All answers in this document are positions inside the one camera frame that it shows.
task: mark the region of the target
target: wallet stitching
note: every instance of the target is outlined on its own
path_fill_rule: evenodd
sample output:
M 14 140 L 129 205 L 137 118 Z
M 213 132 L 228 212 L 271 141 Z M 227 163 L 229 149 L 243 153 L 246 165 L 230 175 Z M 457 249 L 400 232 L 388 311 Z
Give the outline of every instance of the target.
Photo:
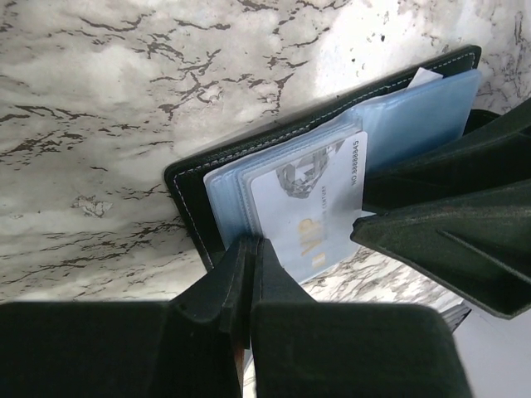
M 451 63 L 453 63 L 453 62 L 456 62 L 456 61 L 458 61 L 458 60 L 461 60 L 461 59 L 463 59 L 463 58 L 466 58 L 467 56 L 471 56 L 471 57 L 472 57 L 472 65 L 474 65 L 474 63 L 475 63 L 475 53 L 474 53 L 473 51 L 471 51 L 471 52 L 469 52 L 469 53 L 467 53 L 467 54 L 464 54 L 464 55 L 462 55 L 462 56 L 457 56 L 456 58 L 452 58 L 451 60 L 446 61 L 446 62 L 444 62 L 444 63 L 442 63 L 442 64 L 439 64 L 439 65 L 433 66 L 432 68 L 429 68 L 429 70 L 436 70 L 436 69 L 439 69 L 439 68 L 441 68 L 441 67 L 443 67 L 443 66 L 449 65 L 449 64 L 451 64 Z M 182 176 L 183 174 L 188 174 L 188 173 L 190 173 L 190 172 L 195 172 L 195 171 L 197 171 L 197 170 L 201 170 L 202 168 L 205 168 L 205 167 L 211 166 L 211 165 L 213 165 L 213 164 L 218 164 L 218 163 L 223 162 L 223 161 L 225 161 L 225 160 L 232 159 L 232 158 L 234 158 L 234 157 L 236 157 L 236 156 L 245 155 L 246 153 L 249 153 L 249 152 L 252 151 L 252 150 L 260 149 L 260 148 L 262 148 L 262 147 L 264 147 L 264 146 L 266 146 L 266 145 L 268 145 L 268 144 L 270 144 L 270 143 L 277 143 L 278 141 L 280 141 L 280 140 L 282 140 L 282 139 L 284 139 L 284 138 L 288 138 L 288 137 L 290 137 L 290 136 L 292 136 L 292 135 L 297 134 L 298 132 L 300 132 L 300 131 L 302 131 L 302 130 L 304 130 L 304 129 L 307 129 L 312 123 L 315 123 L 315 122 L 317 122 L 318 120 L 321 120 L 321 119 L 323 119 L 323 118 L 326 118 L 327 116 L 330 116 L 331 114 L 338 113 L 338 112 L 342 111 L 343 109 L 348 108 L 349 106 L 351 106 L 351 105 L 353 105 L 354 103 L 356 103 L 356 101 L 360 101 L 361 99 L 363 99 L 363 98 L 365 98 L 365 97 L 368 97 L 368 96 L 371 95 L 371 94 L 375 94 L 375 93 L 377 93 L 377 92 L 379 92 L 379 91 L 382 91 L 382 90 L 385 90 L 385 89 L 390 89 L 390 88 L 392 88 L 392 87 L 394 87 L 394 86 L 396 86 L 396 85 L 400 85 L 400 84 L 405 83 L 405 82 L 407 82 L 407 81 L 411 81 L 411 80 L 413 80 L 413 77 L 414 77 L 414 76 L 412 76 L 412 77 L 408 77 L 408 78 L 406 78 L 406 79 L 402 79 L 402 80 L 398 81 L 397 83 L 393 83 L 392 85 L 384 85 L 383 87 L 380 87 L 380 88 L 378 88 L 378 89 L 375 89 L 375 90 L 373 90 L 373 91 L 370 91 L 370 92 L 368 92 L 368 93 L 366 93 L 366 94 L 364 94 L 364 95 L 360 95 L 359 97 L 353 98 L 353 99 L 351 99 L 349 102 L 347 102 L 347 103 L 341 105 L 339 108 L 334 109 L 334 110 L 331 110 L 330 112 L 328 112 L 328 113 L 326 113 L 326 114 L 322 114 L 322 115 L 320 115 L 319 117 L 310 120 L 310 121 L 309 121 L 304 127 L 300 127 L 300 128 L 298 128 L 298 129 L 296 129 L 296 130 L 290 131 L 290 132 L 288 132 L 288 133 L 286 133 L 286 134 L 283 134 L 283 135 L 281 135 L 281 136 L 279 136 L 279 137 L 273 138 L 273 139 L 271 139 L 271 140 L 269 140 L 269 141 L 265 141 L 265 142 L 263 142 L 263 143 L 259 143 L 259 144 L 255 145 L 255 146 L 253 146 L 253 147 L 249 147 L 249 148 L 243 149 L 243 150 L 241 150 L 241 151 L 239 151 L 239 152 L 236 152 L 236 153 L 233 153 L 233 154 L 227 155 L 227 156 L 225 156 L 225 157 L 223 157 L 223 158 L 219 158 L 219 159 L 213 160 L 213 161 L 211 161 L 211 162 L 201 164 L 201 165 L 199 165 L 199 166 L 196 166 L 196 167 L 190 168 L 190 169 L 188 169 L 188 170 L 185 170 L 185 171 L 180 172 L 179 174 L 175 175 L 175 176 L 173 177 L 173 185 L 175 186 L 175 189 L 177 190 L 178 195 L 179 195 L 180 198 L 181 198 L 181 202 L 183 203 L 184 210 L 186 210 L 186 213 L 188 214 L 188 217 L 190 217 L 190 221 L 192 222 L 193 230 L 194 230 L 194 232 L 196 233 L 197 237 L 199 238 L 199 242 L 201 243 L 202 249 L 205 251 L 205 253 L 206 253 L 206 255 L 207 255 L 208 264 L 209 264 L 211 267 L 214 266 L 214 264 L 212 263 L 212 259 L 211 259 L 211 257 L 210 257 L 210 253 L 208 253 L 207 247 L 205 246 L 205 242 L 202 240 L 202 237 L 201 237 L 201 235 L 199 234 L 199 231 L 197 230 L 196 223 L 195 223 L 195 220 L 193 219 L 192 213 L 188 210 L 188 206 L 186 206 L 186 202 L 184 201 L 183 194 L 181 193 L 181 190 L 180 190 L 179 187 L 178 187 L 177 179 L 178 179 L 179 176 Z
M 175 189 L 177 189 L 177 192 L 178 192 L 179 196 L 181 197 L 181 202 L 183 203 L 184 210 L 186 210 L 186 213 L 190 217 L 190 221 L 192 222 L 193 230 L 195 231 L 197 237 L 199 238 L 199 243 L 201 243 L 201 246 L 202 246 L 203 250 L 205 250 L 205 253 L 207 253 L 208 264 L 212 268 L 214 268 L 214 264 L 212 263 L 212 259 L 210 258 L 210 253 L 208 253 L 207 247 L 205 246 L 205 242 L 203 242 L 201 234 L 197 230 L 196 222 L 195 222 L 195 220 L 192 217 L 192 213 L 188 210 L 188 206 L 186 206 L 186 202 L 184 201 L 183 194 L 181 193 L 181 190 L 179 189 L 179 186 L 177 184 L 177 177 L 178 176 L 175 176 L 175 178 L 173 179 L 173 183 L 175 184 Z

